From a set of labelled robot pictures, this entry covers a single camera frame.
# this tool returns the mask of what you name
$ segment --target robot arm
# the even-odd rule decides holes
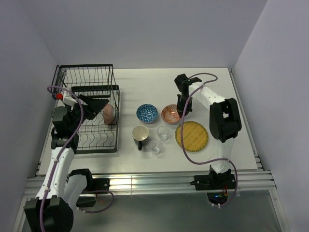
[[[82,108],[76,104],[68,94],[57,93],[55,99],[62,100],[65,106],[58,106],[52,112],[54,128],[52,134],[52,154],[44,183],[36,195],[35,200],[26,202],[24,207],[31,231],[41,231],[39,210],[43,203],[43,224],[47,232],[69,232],[73,226],[73,211],[77,209],[80,194],[91,187],[92,175],[89,169],[72,171],[69,168],[76,154],[79,135],[75,134],[67,144],[69,138],[81,122],[94,119],[109,102],[106,99],[92,99],[79,95],[84,104]],[[84,207],[92,207],[95,201],[89,201]]]
[[[201,80],[197,77],[189,79],[185,74],[178,75],[175,79],[181,95],[178,95],[177,111],[180,116],[187,115],[192,111],[192,99],[186,112],[184,105],[190,94],[200,88]],[[216,139],[215,151],[212,157],[230,159],[234,139],[241,130],[241,121],[237,101],[233,98],[226,99],[208,87],[203,87],[193,96],[202,103],[210,113],[209,128],[212,136]],[[210,169],[211,188],[220,188],[222,184],[228,184],[229,189],[235,186],[233,183],[234,175],[231,174],[230,163],[225,160],[216,161]]]

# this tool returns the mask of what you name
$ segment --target blue bowl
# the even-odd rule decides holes
[[[158,117],[158,110],[153,105],[144,104],[137,109],[136,116],[144,123],[152,123]]]

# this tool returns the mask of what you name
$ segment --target red bowl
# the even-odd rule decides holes
[[[176,123],[180,120],[179,114],[177,112],[177,105],[167,105],[164,107],[161,113],[163,121],[166,123]]]

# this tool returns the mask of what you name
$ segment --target mug handle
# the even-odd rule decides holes
[[[141,141],[139,141],[138,148],[139,148],[139,151],[141,151],[141,148],[142,148]]]

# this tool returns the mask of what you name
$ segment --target gray wall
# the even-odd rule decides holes
[[[21,0],[59,64],[234,67],[267,0]]]
[[[309,1],[269,0],[234,68],[262,163],[293,231],[308,231]]]
[[[38,165],[56,62],[17,0],[0,1],[1,231],[11,231],[26,179]]]

